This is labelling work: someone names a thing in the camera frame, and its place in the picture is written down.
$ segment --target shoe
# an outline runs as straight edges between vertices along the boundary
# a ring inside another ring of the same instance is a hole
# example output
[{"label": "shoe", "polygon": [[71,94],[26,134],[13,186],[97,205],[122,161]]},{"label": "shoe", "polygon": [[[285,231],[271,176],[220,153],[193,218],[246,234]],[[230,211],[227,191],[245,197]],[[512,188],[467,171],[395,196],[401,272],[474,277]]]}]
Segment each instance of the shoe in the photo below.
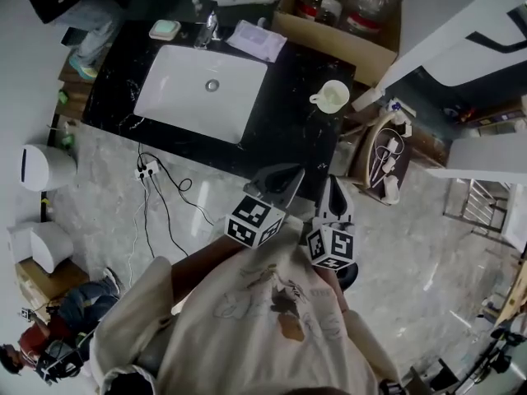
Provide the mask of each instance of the shoe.
[{"label": "shoe", "polygon": [[121,289],[117,283],[117,276],[114,274],[114,272],[109,267],[105,267],[105,270],[102,272],[102,274],[104,278],[108,278],[110,281],[112,281],[112,284],[114,284],[115,289],[117,290],[117,295],[121,294]]},{"label": "shoe", "polygon": [[82,66],[74,57],[69,58],[69,65],[77,70],[77,73],[82,79],[86,79],[87,81],[94,81],[99,73],[93,67]]}]

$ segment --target white t-shirt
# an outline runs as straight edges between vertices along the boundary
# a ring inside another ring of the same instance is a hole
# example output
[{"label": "white t-shirt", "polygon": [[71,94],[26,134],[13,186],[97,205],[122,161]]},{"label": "white t-shirt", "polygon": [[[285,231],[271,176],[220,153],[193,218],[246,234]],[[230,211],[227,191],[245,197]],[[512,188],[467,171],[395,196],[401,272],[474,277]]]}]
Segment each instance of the white t-shirt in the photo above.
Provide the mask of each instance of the white t-shirt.
[{"label": "white t-shirt", "polygon": [[[300,230],[291,219],[194,289],[171,331],[158,393],[270,395],[325,386],[370,395],[378,379],[398,380],[358,314],[341,313],[333,289],[298,248]],[[91,363],[99,379],[137,359],[165,323],[171,294],[169,264],[158,258],[96,330]]]}]

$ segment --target white box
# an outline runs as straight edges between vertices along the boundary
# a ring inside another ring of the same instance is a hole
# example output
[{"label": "white box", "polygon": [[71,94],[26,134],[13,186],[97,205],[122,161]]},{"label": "white box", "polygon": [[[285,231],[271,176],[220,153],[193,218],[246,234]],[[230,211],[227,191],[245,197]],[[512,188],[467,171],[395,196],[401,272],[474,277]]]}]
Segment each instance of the white box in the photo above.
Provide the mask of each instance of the white box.
[{"label": "white box", "polygon": [[286,213],[265,202],[245,195],[236,209],[226,216],[225,234],[247,247],[256,249],[273,237]]},{"label": "white box", "polygon": [[311,231],[306,237],[311,263],[334,271],[354,264],[355,233],[348,231],[349,228],[342,231],[327,225]]}]

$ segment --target cardboard box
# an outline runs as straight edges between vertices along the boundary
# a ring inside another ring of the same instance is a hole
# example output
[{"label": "cardboard box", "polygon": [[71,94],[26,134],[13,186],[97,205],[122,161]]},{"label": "cardboard box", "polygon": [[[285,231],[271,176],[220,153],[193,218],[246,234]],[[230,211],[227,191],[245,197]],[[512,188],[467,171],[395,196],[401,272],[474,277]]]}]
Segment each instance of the cardboard box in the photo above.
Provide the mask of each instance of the cardboard box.
[{"label": "cardboard box", "polygon": [[280,0],[273,17],[273,31],[290,41],[332,55],[357,67],[355,80],[375,86],[394,62],[401,31],[398,11],[383,25],[372,43],[343,30],[295,16],[296,0]]},{"label": "cardboard box", "polygon": [[44,320],[49,320],[45,314],[47,303],[61,299],[72,288],[90,280],[70,259],[61,262],[51,274],[45,272],[33,259],[17,263],[15,270],[22,295]]}]

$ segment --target cup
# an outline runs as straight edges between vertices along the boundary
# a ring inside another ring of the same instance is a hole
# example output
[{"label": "cup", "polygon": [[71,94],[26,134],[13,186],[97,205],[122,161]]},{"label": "cup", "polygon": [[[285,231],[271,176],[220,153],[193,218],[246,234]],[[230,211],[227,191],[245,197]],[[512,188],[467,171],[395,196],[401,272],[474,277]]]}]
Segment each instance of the cup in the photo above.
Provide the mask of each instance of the cup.
[{"label": "cup", "polygon": [[349,101],[349,89],[341,81],[327,81],[318,94],[310,96],[310,103],[320,111],[335,114]]}]

